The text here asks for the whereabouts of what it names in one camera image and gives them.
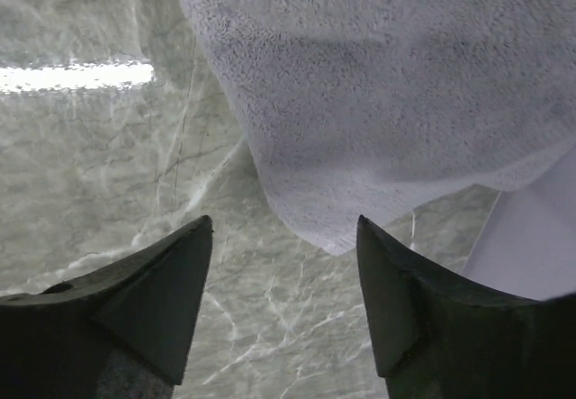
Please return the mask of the grey towel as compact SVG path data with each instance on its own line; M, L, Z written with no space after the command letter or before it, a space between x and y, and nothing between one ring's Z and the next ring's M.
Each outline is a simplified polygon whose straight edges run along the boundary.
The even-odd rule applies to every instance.
M575 0L179 0L267 202L332 255L575 143Z

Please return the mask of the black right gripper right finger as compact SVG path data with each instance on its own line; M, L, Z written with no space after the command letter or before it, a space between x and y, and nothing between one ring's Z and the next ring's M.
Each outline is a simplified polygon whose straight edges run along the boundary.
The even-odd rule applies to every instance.
M389 397L574 397L574 295L537 301L483 286L365 217L356 255L376 371Z

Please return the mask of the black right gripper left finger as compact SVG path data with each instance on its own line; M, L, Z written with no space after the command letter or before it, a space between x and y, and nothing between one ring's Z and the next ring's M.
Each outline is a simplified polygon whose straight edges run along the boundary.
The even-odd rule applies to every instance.
M1 300L4 398L169 398L184 380L212 219L38 294Z

